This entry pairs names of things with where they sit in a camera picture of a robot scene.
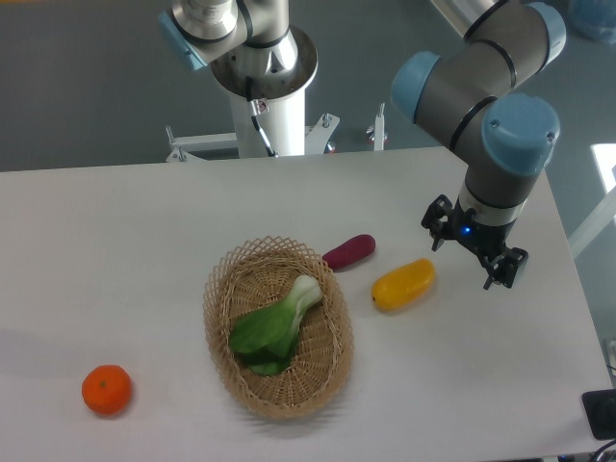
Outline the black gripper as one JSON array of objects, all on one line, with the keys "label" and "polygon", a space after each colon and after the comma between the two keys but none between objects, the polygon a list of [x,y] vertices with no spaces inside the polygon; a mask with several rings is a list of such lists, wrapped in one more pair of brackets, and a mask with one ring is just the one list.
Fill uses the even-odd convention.
[{"label": "black gripper", "polygon": [[455,240],[473,253],[488,274],[484,290],[494,284],[511,289],[528,259],[526,250],[506,244],[513,226],[512,208],[496,208],[476,200],[451,204],[440,194],[428,206],[421,226],[432,239],[432,251],[445,241]]}]

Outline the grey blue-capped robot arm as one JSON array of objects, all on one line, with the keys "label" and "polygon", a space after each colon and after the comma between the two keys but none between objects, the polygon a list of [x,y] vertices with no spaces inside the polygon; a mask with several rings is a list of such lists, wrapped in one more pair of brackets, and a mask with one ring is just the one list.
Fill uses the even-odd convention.
[{"label": "grey blue-capped robot arm", "polygon": [[[435,245],[455,241],[472,252],[488,285],[511,287],[528,255],[506,240],[560,133],[555,110],[519,86],[561,53],[566,28],[541,2],[439,1],[436,9],[465,47],[450,59],[412,56],[391,99],[467,171],[457,199],[435,199],[422,225]],[[210,68],[227,92],[242,157],[323,152],[305,126],[318,53],[290,22],[287,2],[175,1],[159,25],[186,66]]]}]

